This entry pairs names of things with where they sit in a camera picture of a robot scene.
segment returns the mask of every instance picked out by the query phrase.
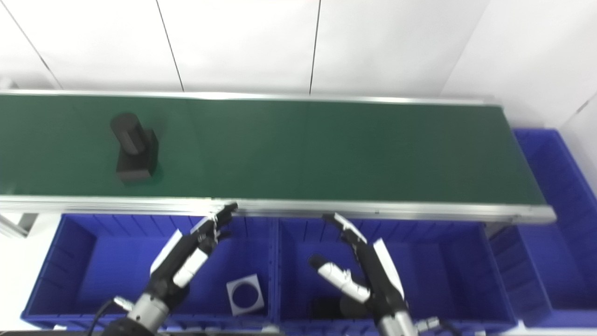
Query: cable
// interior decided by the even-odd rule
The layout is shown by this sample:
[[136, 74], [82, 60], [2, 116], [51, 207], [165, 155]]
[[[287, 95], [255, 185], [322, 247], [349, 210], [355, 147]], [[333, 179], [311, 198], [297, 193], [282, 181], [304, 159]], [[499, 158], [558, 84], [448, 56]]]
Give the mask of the cable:
[[439, 325], [446, 331], [449, 331], [452, 336], [462, 336], [462, 332], [446, 320], [439, 320]]
[[104, 315], [106, 309], [108, 309], [113, 303], [114, 299], [112, 298], [101, 305], [101, 307], [97, 310], [96, 315], [93, 317], [93, 321], [91, 321], [91, 325], [89, 326], [89, 330], [87, 331], [86, 336], [91, 336], [91, 334], [93, 333], [93, 329], [96, 328], [97, 321], [100, 319], [102, 315]]

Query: robotic hand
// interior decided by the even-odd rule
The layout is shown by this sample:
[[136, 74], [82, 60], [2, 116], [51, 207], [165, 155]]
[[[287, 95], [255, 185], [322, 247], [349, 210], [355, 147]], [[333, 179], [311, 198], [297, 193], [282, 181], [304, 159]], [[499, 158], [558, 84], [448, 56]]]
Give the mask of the robotic hand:
[[153, 336], [169, 312], [188, 295], [189, 282], [224, 238], [220, 229], [232, 219], [236, 203], [204, 217], [189, 234], [176, 231], [150, 268], [149, 283], [126, 317], [112, 321], [103, 336]]
[[382, 336], [418, 335], [404, 301], [400, 277], [383, 240], [378, 239], [368, 245], [354, 224], [338, 213], [324, 215], [324, 219], [333, 223], [341, 231], [342, 239], [352, 247], [368, 287], [356, 283], [350, 270], [342, 270], [319, 254], [313, 254], [309, 264], [332, 285], [364, 304], [373, 314]]

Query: circular hole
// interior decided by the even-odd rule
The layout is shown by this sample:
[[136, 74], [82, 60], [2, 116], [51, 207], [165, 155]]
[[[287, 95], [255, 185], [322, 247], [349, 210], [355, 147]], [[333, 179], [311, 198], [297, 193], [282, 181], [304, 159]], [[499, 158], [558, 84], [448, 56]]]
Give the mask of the circular hole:
[[246, 283], [240, 284], [232, 293], [232, 301], [240, 308], [249, 308], [255, 304], [259, 293], [255, 287]]

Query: blue plastic bin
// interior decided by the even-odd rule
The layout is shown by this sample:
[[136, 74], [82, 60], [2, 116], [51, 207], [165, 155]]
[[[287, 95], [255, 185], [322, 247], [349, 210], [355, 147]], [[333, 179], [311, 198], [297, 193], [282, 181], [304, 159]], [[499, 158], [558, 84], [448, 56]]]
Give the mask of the blue plastic bin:
[[557, 131], [515, 135], [558, 220], [491, 240], [512, 307], [527, 326], [597, 327], [595, 196]]
[[[149, 267], [175, 228], [188, 233], [200, 217], [64, 215], [21, 318], [41, 328], [86, 329], [115, 295], [135, 301]], [[220, 242], [190, 284], [190, 294], [164, 328], [261, 328], [273, 320], [276, 249], [272, 218], [236, 217], [232, 238]], [[257, 274], [266, 307], [233, 317], [226, 282]], [[243, 298], [235, 298], [240, 303]], [[114, 309], [99, 328], [123, 316]]]
[[[479, 223], [361, 220], [355, 224], [367, 239], [384, 239], [414, 319], [438, 316], [465, 334], [516, 325]], [[282, 218], [279, 235], [282, 330], [296, 335], [377, 335], [371, 319], [311, 319], [314, 298], [341, 296], [307, 264], [311, 254], [320, 253], [362, 277], [350, 247], [339, 240], [338, 229], [320, 219]]]
[[[22, 318], [43, 328], [87, 328], [107, 298], [135, 300], [149, 278], [151, 262], [174, 229], [187, 232], [198, 220], [64, 215]], [[439, 316], [465, 334], [516, 324], [479, 223], [356, 222], [368, 238], [385, 239], [414, 318]], [[360, 273], [348, 245], [338, 241], [336, 228], [320, 219], [236, 217], [230, 229], [233, 238], [218, 245], [164, 328], [247, 329], [273, 322], [289, 334], [377, 334], [371, 319], [309, 320], [313, 298], [340, 296], [308, 265], [311, 253], [320, 252]], [[226, 282], [253, 273], [258, 274], [267, 307], [233, 317]], [[114, 310], [100, 319], [99, 327], [120, 316]]]

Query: black block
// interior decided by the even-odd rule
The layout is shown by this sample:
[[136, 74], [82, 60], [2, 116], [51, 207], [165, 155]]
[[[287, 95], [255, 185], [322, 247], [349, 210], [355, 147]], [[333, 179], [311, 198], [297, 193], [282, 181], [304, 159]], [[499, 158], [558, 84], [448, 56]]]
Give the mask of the black block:
[[123, 181], [145, 179], [152, 176], [158, 163], [158, 138], [153, 130], [144, 130], [147, 140], [144, 151], [140, 154], [128, 154], [120, 148], [116, 174]]

